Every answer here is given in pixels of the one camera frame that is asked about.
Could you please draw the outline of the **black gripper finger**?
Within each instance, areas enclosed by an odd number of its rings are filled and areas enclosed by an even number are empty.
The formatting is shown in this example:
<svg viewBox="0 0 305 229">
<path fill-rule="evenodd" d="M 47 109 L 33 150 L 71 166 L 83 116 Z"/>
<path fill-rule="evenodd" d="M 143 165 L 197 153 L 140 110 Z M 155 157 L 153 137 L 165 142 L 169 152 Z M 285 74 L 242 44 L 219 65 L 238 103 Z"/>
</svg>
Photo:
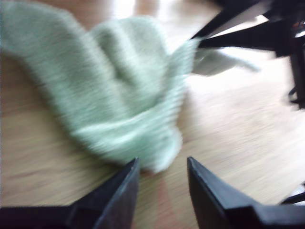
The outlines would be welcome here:
<svg viewBox="0 0 305 229">
<path fill-rule="evenodd" d="M 285 21 L 265 22 L 257 26 L 203 39 L 200 48 L 240 47 L 275 52 L 276 56 L 292 53 L 292 35 Z"/>
<path fill-rule="evenodd" d="M 230 0 L 224 9 L 192 38 L 211 37 L 268 12 L 271 0 Z"/>
<path fill-rule="evenodd" d="M 95 190 L 73 203 L 72 229 L 130 229 L 137 202 L 140 165 L 134 158 Z"/>
<path fill-rule="evenodd" d="M 237 229 L 250 219 L 256 201 L 226 184 L 193 157 L 187 158 L 189 192 L 201 229 Z"/>
</svg>

